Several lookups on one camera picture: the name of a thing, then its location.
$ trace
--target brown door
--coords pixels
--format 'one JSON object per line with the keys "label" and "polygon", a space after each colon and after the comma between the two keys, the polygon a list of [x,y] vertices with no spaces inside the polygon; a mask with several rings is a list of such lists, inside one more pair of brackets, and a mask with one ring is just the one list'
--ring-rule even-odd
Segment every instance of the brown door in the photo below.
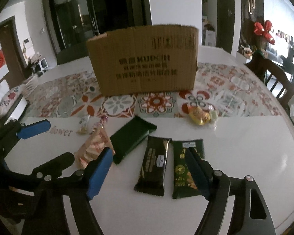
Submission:
{"label": "brown door", "polygon": [[234,35],[234,0],[217,0],[217,40],[216,46],[232,52]]}
{"label": "brown door", "polygon": [[9,72],[2,79],[0,79],[0,83],[3,80],[6,80],[10,89],[20,85],[22,81],[25,80],[22,72],[23,65],[21,64],[20,57],[17,53],[19,47],[16,46],[17,44],[14,38],[13,29],[12,20],[0,24],[0,44],[5,63],[9,70]]}

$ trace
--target floral cloth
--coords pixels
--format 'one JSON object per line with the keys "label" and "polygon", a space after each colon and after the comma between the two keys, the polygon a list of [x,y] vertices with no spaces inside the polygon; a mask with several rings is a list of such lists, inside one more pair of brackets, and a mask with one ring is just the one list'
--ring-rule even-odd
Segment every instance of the floral cloth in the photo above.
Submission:
{"label": "floral cloth", "polygon": [[27,117],[185,117],[188,106],[214,108],[221,117],[281,115],[266,86],[245,67],[199,63],[193,90],[102,96],[93,72],[38,86]]}
{"label": "floral cloth", "polygon": [[16,86],[9,90],[0,102],[0,118],[4,117],[10,110],[13,103],[20,96],[24,88],[24,85]]}

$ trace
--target dark green wrapper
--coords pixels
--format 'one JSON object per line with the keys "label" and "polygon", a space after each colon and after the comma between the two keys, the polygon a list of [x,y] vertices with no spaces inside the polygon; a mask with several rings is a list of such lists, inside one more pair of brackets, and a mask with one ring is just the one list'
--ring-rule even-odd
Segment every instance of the dark green wrapper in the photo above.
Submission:
{"label": "dark green wrapper", "polygon": [[130,122],[110,137],[115,150],[113,161],[119,164],[138,144],[140,144],[157,126],[135,116]]}
{"label": "dark green wrapper", "polygon": [[163,196],[168,146],[171,139],[148,136],[147,148],[135,191]]}
{"label": "dark green wrapper", "polygon": [[174,189],[172,198],[179,199],[201,195],[191,177],[185,162],[185,150],[194,147],[198,155],[204,158],[203,140],[172,141],[174,152]]}

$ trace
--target metal bolt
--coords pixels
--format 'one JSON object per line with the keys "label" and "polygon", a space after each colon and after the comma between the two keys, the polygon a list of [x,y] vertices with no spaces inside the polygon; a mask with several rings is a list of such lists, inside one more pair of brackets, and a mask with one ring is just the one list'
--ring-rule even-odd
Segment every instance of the metal bolt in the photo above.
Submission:
{"label": "metal bolt", "polygon": [[47,175],[44,177],[44,180],[45,181],[50,181],[52,179],[51,175]]}
{"label": "metal bolt", "polygon": [[84,171],[82,169],[79,169],[75,172],[76,176],[82,176],[84,174]]}
{"label": "metal bolt", "polygon": [[222,176],[222,171],[221,170],[218,170],[216,169],[214,172],[213,172],[217,177],[221,177]]}
{"label": "metal bolt", "polygon": [[254,181],[254,178],[252,176],[246,176],[246,180],[252,182]]}
{"label": "metal bolt", "polygon": [[43,174],[42,174],[41,172],[38,172],[38,173],[36,174],[36,177],[37,177],[38,179],[41,179],[41,178],[43,177]]}

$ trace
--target beige snack package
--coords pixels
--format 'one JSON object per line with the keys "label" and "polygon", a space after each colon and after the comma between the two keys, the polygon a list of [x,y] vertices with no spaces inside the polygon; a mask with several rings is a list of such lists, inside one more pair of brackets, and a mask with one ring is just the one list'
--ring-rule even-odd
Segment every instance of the beige snack package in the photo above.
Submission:
{"label": "beige snack package", "polygon": [[111,148],[113,154],[115,154],[110,138],[104,128],[106,121],[107,117],[102,117],[101,121],[94,125],[93,133],[80,149],[74,153],[75,160],[81,168],[85,169],[90,161],[96,160],[105,147]]}

